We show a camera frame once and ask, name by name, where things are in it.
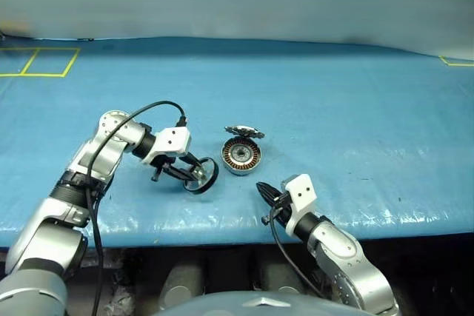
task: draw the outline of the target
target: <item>black band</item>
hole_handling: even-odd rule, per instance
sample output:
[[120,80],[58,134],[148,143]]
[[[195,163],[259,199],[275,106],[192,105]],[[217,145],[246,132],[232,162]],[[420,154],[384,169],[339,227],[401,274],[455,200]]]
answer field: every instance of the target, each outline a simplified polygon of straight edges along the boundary
[[141,142],[132,151],[132,154],[141,159],[145,158],[155,144],[155,140],[156,136],[146,131]]
[[307,243],[311,232],[318,226],[321,220],[316,217],[312,212],[308,212],[303,216],[295,226],[295,235],[298,236],[300,240]]
[[50,197],[86,209],[87,199],[84,191],[86,186],[90,188],[92,196],[95,199],[101,198],[109,187],[99,179],[92,178],[90,182],[88,182],[85,174],[66,170],[58,183],[54,186]]
[[53,260],[49,259],[41,259],[41,258],[29,258],[25,259],[24,262],[21,264],[19,270],[25,270],[25,269],[39,269],[39,270],[46,270],[48,272],[52,272],[59,277],[62,276],[62,273],[64,272],[64,269],[62,269],[62,266],[57,264]]

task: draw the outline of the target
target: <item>white wall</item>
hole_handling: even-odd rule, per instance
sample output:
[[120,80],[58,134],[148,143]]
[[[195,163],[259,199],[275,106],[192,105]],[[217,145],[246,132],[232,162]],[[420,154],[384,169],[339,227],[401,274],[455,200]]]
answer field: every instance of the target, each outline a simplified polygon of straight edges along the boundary
[[0,30],[360,42],[474,59],[474,0],[0,0]]

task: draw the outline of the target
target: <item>black cable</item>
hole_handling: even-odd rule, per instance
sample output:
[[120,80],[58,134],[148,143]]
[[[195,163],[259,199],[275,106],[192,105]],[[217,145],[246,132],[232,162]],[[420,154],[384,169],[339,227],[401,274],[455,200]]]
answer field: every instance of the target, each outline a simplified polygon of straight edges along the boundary
[[303,281],[310,287],[310,289],[316,294],[316,296],[319,296],[319,297],[325,299],[325,297],[323,296],[323,293],[321,292],[321,290],[319,290],[318,288],[316,288],[314,286],[314,284],[311,282],[311,280],[308,279],[307,276],[304,275],[304,273],[298,268],[296,263],[293,262],[293,259],[291,259],[291,257],[288,255],[287,251],[285,251],[285,249],[283,247],[283,244],[281,244],[280,237],[278,236],[278,233],[276,232],[275,221],[274,221],[275,217],[276,217],[275,216],[275,207],[272,206],[272,208],[270,209],[270,227],[272,229],[273,238],[275,239],[276,245],[279,247],[282,255],[287,259],[288,263],[293,267],[295,272],[298,273],[299,277],[301,279],[303,279]]
[[[99,147],[97,150],[94,152],[92,155],[92,158],[89,161],[89,164],[87,165],[87,174],[86,174],[86,179],[87,182],[90,183],[92,180],[92,168],[94,165],[94,162],[96,161],[97,157],[99,156],[100,152],[102,149],[105,147],[107,142],[130,120],[135,118],[136,116],[140,115],[142,112],[147,111],[148,109],[151,109],[152,107],[157,107],[158,105],[171,105],[173,107],[176,107],[179,112],[181,113],[180,121],[185,122],[186,120],[186,115],[184,114],[184,110],[182,107],[180,107],[177,103],[174,103],[172,101],[164,100],[164,101],[157,101],[155,103],[149,104],[146,107],[142,107],[139,110],[136,110],[130,116],[128,116],[125,120],[120,122],[116,126],[115,129],[110,131],[109,135],[102,141],[101,144],[99,144]],[[93,230],[93,235],[94,235],[94,244],[96,245],[96,251],[97,251],[97,257],[99,260],[99,273],[97,275],[97,286],[96,286],[96,296],[94,298],[94,306],[92,310],[92,316],[97,315],[97,310],[99,309],[99,302],[101,300],[101,293],[102,293],[102,284],[104,282],[104,251],[102,248],[102,239],[101,239],[101,234],[99,231],[99,226],[97,224],[97,212],[99,211],[99,203],[100,201],[96,201],[96,206],[94,207],[93,202],[92,202],[92,192],[90,191],[90,184],[86,186],[86,200],[87,200],[87,210],[89,210],[89,215],[90,215],[90,220],[92,221],[92,230]]]

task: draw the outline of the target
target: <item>copper winding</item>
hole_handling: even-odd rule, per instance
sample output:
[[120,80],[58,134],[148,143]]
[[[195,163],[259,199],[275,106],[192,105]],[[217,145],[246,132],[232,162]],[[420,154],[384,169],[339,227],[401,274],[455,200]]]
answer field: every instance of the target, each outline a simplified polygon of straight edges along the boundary
[[[232,149],[233,146],[236,144],[241,144],[242,146],[249,147],[252,152],[252,160],[249,163],[246,164],[235,164],[232,161],[232,158],[230,157],[230,150]],[[245,138],[231,138],[229,141],[227,141],[224,145],[224,149],[222,150],[224,154],[224,160],[226,161],[227,164],[229,164],[233,169],[237,170],[247,170],[253,168],[257,163],[258,160],[260,159],[260,149],[258,146],[251,140],[245,139]]]

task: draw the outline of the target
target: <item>blue table surface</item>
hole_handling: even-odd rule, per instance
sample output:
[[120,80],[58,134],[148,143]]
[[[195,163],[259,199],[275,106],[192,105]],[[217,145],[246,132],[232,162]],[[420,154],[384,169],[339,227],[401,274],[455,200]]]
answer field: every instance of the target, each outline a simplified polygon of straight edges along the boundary
[[[1,47],[80,47],[65,78],[0,78],[0,246],[47,197],[103,112],[169,99],[183,105],[191,151],[221,172],[203,195],[126,155],[101,203],[105,246],[269,243],[255,183],[310,174],[317,209],[357,238],[474,230],[474,68],[383,47],[152,38],[8,40]],[[39,53],[33,72],[69,60]],[[2,70],[29,55],[0,51]],[[174,125],[160,107],[140,121]],[[251,175],[220,160],[224,126],[266,133]],[[90,228],[86,234],[90,237]]]

